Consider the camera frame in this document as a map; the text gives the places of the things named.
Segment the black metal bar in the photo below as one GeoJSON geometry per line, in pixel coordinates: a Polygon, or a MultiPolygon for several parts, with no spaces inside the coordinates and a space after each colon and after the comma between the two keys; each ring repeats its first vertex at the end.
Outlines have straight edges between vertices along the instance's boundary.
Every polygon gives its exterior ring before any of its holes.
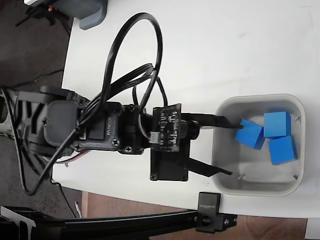
{"type": "Polygon", "coordinates": [[[141,216],[66,219],[61,240],[131,240],[195,228],[197,211],[141,216]]]}

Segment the black bracket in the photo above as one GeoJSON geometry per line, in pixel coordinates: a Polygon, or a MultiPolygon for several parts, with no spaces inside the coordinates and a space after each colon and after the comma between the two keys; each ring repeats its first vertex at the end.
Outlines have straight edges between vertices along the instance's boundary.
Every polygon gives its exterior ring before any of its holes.
{"type": "Polygon", "coordinates": [[[214,234],[237,225],[238,215],[219,213],[220,198],[220,193],[199,193],[195,227],[197,232],[214,234]]]}

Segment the screw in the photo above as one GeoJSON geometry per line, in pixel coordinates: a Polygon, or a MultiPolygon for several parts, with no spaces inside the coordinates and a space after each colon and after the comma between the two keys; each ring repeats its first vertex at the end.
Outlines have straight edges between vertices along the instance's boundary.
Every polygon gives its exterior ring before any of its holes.
{"type": "Polygon", "coordinates": [[[79,151],[80,148],[81,148],[79,144],[76,144],[74,147],[75,147],[75,149],[76,149],[77,151],[79,151]]]}
{"type": "Polygon", "coordinates": [[[130,112],[133,112],[134,110],[135,110],[135,105],[130,104],[130,105],[129,105],[129,111],[130,111],[130,112]]]}
{"type": "Polygon", "coordinates": [[[85,104],[85,100],[83,98],[79,98],[79,105],[82,106],[85,104]]]}
{"type": "Polygon", "coordinates": [[[127,146],[127,147],[124,149],[124,151],[125,151],[127,154],[129,154],[129,153],[132,152],[132,147],[127,146]]]}
{"type": "Polygon", "coordinates": [[[152,173],[150,179],[153,181],[157,180],[157,174],[152,173]]]}
{"type": "Polygon", "coordinates": [[[119,146],[119,142],[120,141],[117,138],[112,139],[112,145],[115,147],[119,146]]]}
{"type": "Polygon", "coordinates": [[[43,126],[49,125],[49,120],[47,118],[42,119],[42,125],[43,126]]]}

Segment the white table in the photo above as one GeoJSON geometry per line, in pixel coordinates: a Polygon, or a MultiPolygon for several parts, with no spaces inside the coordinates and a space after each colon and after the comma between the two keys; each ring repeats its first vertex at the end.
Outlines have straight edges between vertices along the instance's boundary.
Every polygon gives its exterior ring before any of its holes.
{"type": "MultiPolygon", "coordinates": [[[[74,20],[62,87],[87,98],[99,93],[110,46],[125,21],[139,12],[154,15],[161,26],[159,76],[169,104],[214,114],[232,96],[288,93],[304,105],[305,171],[298,189],[285,197],[223,195],[220,211],[320,218],[320,1],[109,0],[100,25],[84,31],[74,20]]],[[[139,22],[122,44],[113,79],[154,63],[156,47],[151,24],[139,22]]],[[[140,97],[146,86],[138,87],[140,97]]],[[[112,100],[132,103],[131,90],[112,100]]],[[[147,111],[162,104],[155,87],[147,111]]],[[[212,138],[213,130],[202,130],[190,156],[210,163],[212,138]]],[[[54,180],[68,188],[185,209],[197,208],[199,192],[219,192],[210,178],[192,172],[188,182],[153,182],[149,174],[149,150],[141,156],[92,151],[53,170],[54,180]]]]}

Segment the wire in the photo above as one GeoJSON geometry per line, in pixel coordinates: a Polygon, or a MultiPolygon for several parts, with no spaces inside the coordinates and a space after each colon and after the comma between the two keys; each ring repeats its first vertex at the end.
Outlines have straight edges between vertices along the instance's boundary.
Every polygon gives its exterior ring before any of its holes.
{"type": "Polygon", "coordinates": [[[44,77],[48,77],[48,76],[51,76],[51,75],[54,75],[54,74],[57,74],[57,73],[60,73],[60,72],[63,72],[63,71],[64,71],[63,69],[55,70],[55,71],[40,75],[34,80],[25,81],[25,82],[21,82],[21,83],[15,84],[11,88],[15,89],[15,88],[19,88],[19,87],[22,87],[22,86],[25,86],[25,85],[35,84],[38,80],[40,80],[40,79],[42,79],[44,77]]]}
{"type": "Polygon", "coordinates": [[[86,155],[87,153],[89,153],[90,150],[86,150],[86,151],[83,151],[83,152],[80,152],[79,154],[77,154],[76,156],[73,156],[67,160],[63,160],[63,161],[56,161],[55,164],[68,164],[68,163],[71,163],[79,158],[81,158],[82,156],[86,155]]]}
{"type": "Polygon", "coordinates": [[[120,29],[119,33],[115,37],[113,44],[111,46],[106,65],[104,70],[104,80],[103,80],[103,86],[101,91],[100,100],[97,103],[96,107],[91,110],[90,115],[87,117],[84,117],[82,121],[79,123],[79,125],[85,125],[87,124],[91,119],[93,119],[94,116],[96,116],[100,110],[103,108],[104,103],[108,100],[110,96],[110,90],[111,90],[111,79],[113,75],[114,65],[116,61],[116,56],[118,54],[119,48],[121,46],[122,41],[124,40],[125,36],[129,32],[129,30],[139,21],[141,20],[148,20],[154,27],[156,38],[157,38],[157,56],[156,56],[156,63],[153,70],[153,75],[151,77],[151,81],[149,83],[149,86],[146,90],[146,93],[144,94],[141,106],[144,108],[146,105],[150,93],[152,91],[153,86],[155,85],[155,82],[158,77],[161,60],[162,60],[162,53],[163,53],[163,39],[162,39],[162,33],[160,26],[157,22],[157,20],[149,13],[138,13],[134,16],[132,16],[128,21],[125,22],[125,24],[120,29]]]}
{"type": "Polygon", "coordinates": [[[76,216],[75,212],[72,210],[72,208],[71,208],[71,206],[70,206],[70,204],[69,204],[69,202],[68,202],[68,200],[67,200],[67,197],[66,197],[66,195],[65,195],[64,189],[62,188],[61,184],[60,184],[59,182],[53,181],[52,177],[50,178],[50,183],[51,183],[52,185],[57,185],[57,186],[59,187],[59,190],[60,190],[60,192],[61,192],[61,195],[62,195],[62,197],[63,197],[63,200],[64,200],[67,208],[68,208],[69,211],[71,212],[72,216],[76,219],[77,216],[76,216]]]}
{"type": "MultiPolygon", "coordinates": [[[[164,107],[167,107],[167,106],[168,106],[167,95],[166,95],[164,86],[162,85],[162,82],[161,82],[161,80],[160,80],[159,77],[156,79],[156,82],[158,83],[160,92],[161,92],[161,94],[162,94],[163,106],[164,106],[164,107]]],[[[138,103],[138,98],[137,98],[137,86],[134,86],[133,89],[132,89],[132,98],[133,98],[133,103],[134,103],[135,105],[139,105],[139,103],[138,103]]]]}

